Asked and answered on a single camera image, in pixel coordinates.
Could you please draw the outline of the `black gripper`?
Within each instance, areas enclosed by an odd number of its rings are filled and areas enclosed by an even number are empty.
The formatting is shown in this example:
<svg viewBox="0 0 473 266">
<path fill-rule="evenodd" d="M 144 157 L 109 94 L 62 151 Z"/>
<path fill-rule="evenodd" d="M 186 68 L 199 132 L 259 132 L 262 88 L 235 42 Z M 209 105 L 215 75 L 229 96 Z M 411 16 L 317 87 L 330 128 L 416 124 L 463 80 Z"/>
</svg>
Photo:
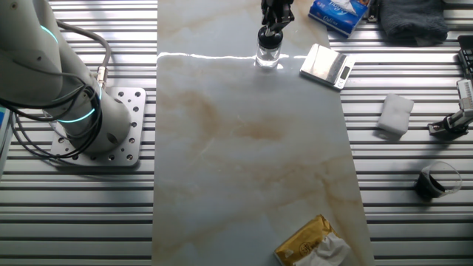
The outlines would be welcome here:
<svg viewBox="0 0 473 266">
<path fill-rule="evenodd" d="M 271 37 L 280 33 L 294 21 L 291 5 L 294 0 L 261 0 L 262 25 L 264 36 Z"/>
</svg>

